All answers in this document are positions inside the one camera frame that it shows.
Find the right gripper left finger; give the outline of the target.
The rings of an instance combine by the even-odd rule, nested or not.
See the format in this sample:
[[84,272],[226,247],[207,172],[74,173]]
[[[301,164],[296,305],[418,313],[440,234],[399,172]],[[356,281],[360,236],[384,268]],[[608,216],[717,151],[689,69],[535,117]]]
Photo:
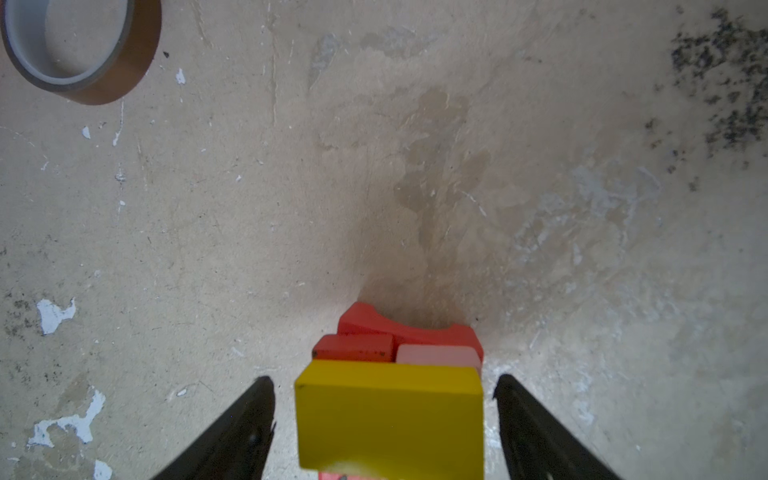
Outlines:
[[260,376],[154,478],[260,479],[274,438],[275,392]]

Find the yellow block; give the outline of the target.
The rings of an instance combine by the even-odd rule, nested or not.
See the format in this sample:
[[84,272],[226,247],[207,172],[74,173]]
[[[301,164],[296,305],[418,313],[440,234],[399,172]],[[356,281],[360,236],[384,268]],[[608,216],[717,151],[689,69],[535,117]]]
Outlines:
[[481,479],[483,389],[470,367],[314,360],[294,385],[303,469]]

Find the red block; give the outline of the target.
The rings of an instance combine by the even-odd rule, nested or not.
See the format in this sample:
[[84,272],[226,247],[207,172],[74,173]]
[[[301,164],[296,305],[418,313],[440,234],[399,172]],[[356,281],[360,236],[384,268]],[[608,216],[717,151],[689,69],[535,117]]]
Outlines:
[[312,359],[392,363],[395,351],[390,334],[328,334],[312,348]]
[[355,302],[344,312],[337,324],[339,335],[388,334],[397,347],[403,344],[464,346],[472,348],[480,361],[484,349],[475,331],[466,325],[451,324],[445,328],[428,329],[407,326],[380,314],[373,305]]

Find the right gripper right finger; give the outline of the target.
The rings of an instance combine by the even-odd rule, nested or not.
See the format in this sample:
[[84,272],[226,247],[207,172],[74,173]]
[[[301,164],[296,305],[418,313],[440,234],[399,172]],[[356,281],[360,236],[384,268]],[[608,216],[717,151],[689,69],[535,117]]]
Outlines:
[[493,398],[511,479],[619,480],[514,376],[499,377]]

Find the pink wood block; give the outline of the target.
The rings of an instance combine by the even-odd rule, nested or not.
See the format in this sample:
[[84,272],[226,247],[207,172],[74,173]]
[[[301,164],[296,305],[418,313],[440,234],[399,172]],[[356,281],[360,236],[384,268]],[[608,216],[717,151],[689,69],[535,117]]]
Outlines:
[[397,364],[473,368],[482,376],[482,361],[469,346],[402,344],[398,347]]

